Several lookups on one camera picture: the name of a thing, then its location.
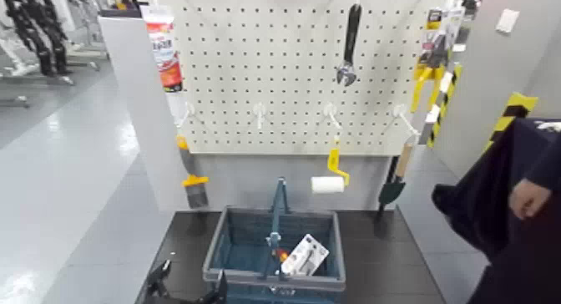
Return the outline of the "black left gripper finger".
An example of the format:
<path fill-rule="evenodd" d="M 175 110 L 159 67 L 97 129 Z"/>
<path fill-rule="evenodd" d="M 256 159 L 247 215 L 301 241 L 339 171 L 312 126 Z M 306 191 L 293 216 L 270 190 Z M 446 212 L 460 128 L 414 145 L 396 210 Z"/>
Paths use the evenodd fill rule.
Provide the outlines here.
<path fill-rule="evenodd" d="M 226 304 L 228 282 L 224 270 L 220 271 L 218 278 L 212 290 L 205 295 L 205 304 Z"/>
<path fill-rule="evenodd" d="M 171 260 L 165 260 L 153 269 L 147 277 L 146 296 L 169 297 L 169 291 L 164 283 L 170 272 Z"/>

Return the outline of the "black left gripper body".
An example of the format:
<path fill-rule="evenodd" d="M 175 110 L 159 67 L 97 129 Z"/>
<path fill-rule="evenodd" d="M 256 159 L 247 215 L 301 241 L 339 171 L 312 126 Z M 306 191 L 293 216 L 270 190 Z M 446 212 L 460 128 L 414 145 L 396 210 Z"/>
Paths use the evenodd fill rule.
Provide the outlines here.
<path fill-rule="evenodd" d="M 186 300 L 174 297 L 147 296 L 145 297 L 143 304 L 203 304 L 204 302 L 203 298 Z"/>

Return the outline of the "bare person hand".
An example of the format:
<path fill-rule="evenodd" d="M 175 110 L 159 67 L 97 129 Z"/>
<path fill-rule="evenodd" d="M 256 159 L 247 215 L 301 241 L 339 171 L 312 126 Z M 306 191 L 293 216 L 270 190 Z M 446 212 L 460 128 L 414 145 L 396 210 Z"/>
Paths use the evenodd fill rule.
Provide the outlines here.
<path fill-rule="evenodd" d="M 522 179 L 509 196 L 509 208 L 520 220 L 531 218 L 539 213 L 551 194 L 550 189 Z"/>

